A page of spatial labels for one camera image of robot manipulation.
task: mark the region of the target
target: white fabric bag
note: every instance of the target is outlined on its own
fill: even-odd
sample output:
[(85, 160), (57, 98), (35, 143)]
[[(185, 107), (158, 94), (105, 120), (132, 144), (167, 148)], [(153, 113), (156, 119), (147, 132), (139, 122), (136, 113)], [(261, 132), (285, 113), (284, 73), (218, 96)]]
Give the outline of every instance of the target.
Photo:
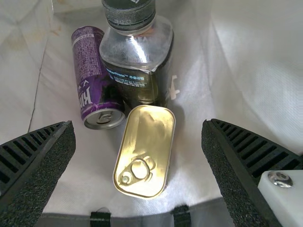
[(44, 212), (114, 217), (168, 212), (220, 197), (201, 149), (218, 118), (303, 153), (303, 2), (158, 0), (174, 27), (170, 109), (177, 126), (168, 186), (156, 199), (118, 192), (112, 173), (125, 123), (106, 131), (80, 118), (71, 34), (105, 30), (101, 0), (0, 0), (0, 143), (72, 120), (76, 152)]

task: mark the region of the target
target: black foam pad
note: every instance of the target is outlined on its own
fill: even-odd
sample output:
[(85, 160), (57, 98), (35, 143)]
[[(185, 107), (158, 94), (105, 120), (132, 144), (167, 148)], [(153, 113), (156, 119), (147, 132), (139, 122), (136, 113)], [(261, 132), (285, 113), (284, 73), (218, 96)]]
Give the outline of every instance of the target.
[(33, 226), (76, 148), (71, 122), (0, 146), (0, 226)]
[(237, 227), (280, 227), (258, 190), (267, 170), (301, 168), (301, 158), (236, 125), (205, 121), (202, 149)]

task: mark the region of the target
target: black bottle cap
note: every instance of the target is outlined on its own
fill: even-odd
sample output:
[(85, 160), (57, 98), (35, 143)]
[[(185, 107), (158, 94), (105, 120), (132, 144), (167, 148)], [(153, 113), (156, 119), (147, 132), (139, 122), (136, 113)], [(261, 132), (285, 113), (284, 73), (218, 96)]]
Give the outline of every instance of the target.
[(156, 15), (155, 0), (102, 0), (110, 26), (134, 31), (147, 26)]

